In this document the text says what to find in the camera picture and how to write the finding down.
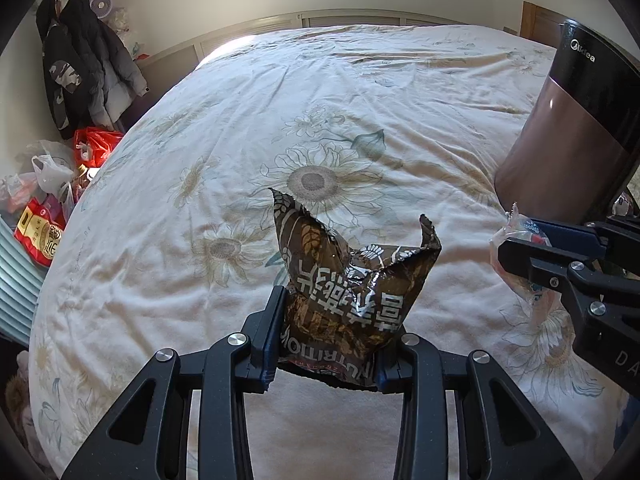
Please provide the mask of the grey window sill radiator cover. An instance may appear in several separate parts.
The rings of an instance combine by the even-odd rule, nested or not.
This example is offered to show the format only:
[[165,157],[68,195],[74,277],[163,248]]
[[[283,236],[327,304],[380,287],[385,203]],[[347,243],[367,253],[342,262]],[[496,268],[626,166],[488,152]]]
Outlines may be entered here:
[[414,13],[408,11],[382,9],[321,9],[310,11],[296,11],[255,18],[235,25],[206,32],[189,40],[175,44],[163,51],[154,53],[139,62],[140,68],[160,62],[163,58],[176,52],[191,48],[197,63],[206,58],[216,48],[236,38],[248,35],[260,35],[278,30],[332,27],[357,24],[397,25],[397,26],[436,26],[463,25],[463,22],[441,18],[440,16]]

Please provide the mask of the red yellow gift bag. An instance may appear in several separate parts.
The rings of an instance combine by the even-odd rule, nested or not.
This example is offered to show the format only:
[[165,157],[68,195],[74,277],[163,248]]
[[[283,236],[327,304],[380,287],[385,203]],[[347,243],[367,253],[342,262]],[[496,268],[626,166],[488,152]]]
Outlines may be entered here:
[[62,207],[55,197],[48,195],[43,202],[33,197],[17,222],[14,238],[33,262],[48,268],[65,227]]

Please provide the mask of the pink translucent plastic bag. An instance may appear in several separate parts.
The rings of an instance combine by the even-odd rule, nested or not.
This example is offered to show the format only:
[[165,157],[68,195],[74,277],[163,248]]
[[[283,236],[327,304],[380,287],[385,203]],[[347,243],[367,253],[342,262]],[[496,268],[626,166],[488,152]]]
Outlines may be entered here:
[[0,209],[8,214],[22,210],[38,188],[34,172],[14,174],[1,179]]

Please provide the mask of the dark hanging jackets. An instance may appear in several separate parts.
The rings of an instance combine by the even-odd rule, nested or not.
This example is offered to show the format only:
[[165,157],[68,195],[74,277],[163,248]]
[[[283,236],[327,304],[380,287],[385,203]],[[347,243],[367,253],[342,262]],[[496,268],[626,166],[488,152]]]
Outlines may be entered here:
[[44,88],[63,140],[86,127],[118,129],[119,119],[148,83],[110,26],[90,8],[90,0],[41,0],[36,25],[42,44]]

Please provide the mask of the clear white bunny candy packet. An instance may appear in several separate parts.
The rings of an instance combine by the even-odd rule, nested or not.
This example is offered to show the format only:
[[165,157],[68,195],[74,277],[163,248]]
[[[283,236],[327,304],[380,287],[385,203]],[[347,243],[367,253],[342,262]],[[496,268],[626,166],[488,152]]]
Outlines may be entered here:
[[492,268],[525,304],[528,324],[540,327],[549,313],[559,307],[559,294],[530,279],[530,245],[550,247],[544,231],[518,210],[513,203],[506,214],[506,223],[489,241],[489,261]]

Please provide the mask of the brown nutrition snack bag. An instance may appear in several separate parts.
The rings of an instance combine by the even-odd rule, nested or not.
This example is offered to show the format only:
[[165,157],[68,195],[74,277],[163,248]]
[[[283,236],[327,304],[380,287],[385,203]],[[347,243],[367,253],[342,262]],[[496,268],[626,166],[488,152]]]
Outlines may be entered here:
[[273,220],[288,271],[280,363],[335,388],[372,390],[376,352],[402,330],[442,244],[419,219],[419,246],[352,248],[294,197],[273,191]]

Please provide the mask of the floral cream bed quilt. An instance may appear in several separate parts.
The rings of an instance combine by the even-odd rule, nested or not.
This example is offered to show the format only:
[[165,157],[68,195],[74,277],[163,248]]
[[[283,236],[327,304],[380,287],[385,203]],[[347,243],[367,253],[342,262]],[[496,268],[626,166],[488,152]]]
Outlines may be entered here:
[[626,394],[574,355],[563,309],[535,310],[489,262],[494,175],[553,55],[480,26],[285,30],[169,90],[81,196],[39,295],[30,405],[53,470],[158,349],[206,349],[265,305],[286,275],[282,191],[354,247],[417,245],[430,218],[442,252],[409,330],[492,354],[594,477]]

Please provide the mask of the light blue suitcase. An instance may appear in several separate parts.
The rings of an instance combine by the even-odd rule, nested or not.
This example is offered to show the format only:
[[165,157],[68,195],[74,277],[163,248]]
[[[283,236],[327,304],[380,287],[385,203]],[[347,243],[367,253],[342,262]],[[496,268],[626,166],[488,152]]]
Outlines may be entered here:
[[27,348],[46,270],[29,258],[4,219],[0,258],[1,336]]

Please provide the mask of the wooden headboard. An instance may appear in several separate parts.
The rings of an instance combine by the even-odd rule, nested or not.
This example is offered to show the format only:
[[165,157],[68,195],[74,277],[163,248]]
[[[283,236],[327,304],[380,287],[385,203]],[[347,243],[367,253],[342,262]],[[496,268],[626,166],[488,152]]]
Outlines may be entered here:
[[520,36],[522,38],[559,47],[562,35],[562,24],[567,17],[544,6],[524,1],[522,6]]

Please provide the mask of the grey clothes pile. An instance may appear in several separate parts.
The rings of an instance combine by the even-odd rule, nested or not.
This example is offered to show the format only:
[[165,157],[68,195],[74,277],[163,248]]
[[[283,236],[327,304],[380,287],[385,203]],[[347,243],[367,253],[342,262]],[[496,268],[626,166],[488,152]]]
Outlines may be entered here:
[[6,390],[4,390],[9,422],[17,435],[17,439],[26,448],[28,454],[43,474],[48,479],[56,479],[56,475],[38,440],[34,420],[32,419],[32,409],[29,401],[28,358],[29,352],[27,350],[21,351],[16,356],[17,372],[9,379]]

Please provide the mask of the red plastic bag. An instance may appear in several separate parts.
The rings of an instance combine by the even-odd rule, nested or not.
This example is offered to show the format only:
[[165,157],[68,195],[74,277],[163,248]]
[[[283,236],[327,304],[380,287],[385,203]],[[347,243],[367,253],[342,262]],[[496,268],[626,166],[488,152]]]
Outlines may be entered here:
[[100,127],[76,130],[73,137],[76,164],[87,168],[102,167],[123,137],[119,131]]

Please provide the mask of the white plastic bag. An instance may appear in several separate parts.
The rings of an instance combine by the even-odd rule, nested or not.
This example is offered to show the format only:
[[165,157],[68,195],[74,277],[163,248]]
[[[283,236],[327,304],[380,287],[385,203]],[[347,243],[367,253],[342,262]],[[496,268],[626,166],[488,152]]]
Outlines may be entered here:
[[72,168],[59,164],[48,154],[32,156],[32,169],[39,187],[43,192],[52,195],[58,195],[61,188],[72,182],[75,177]]

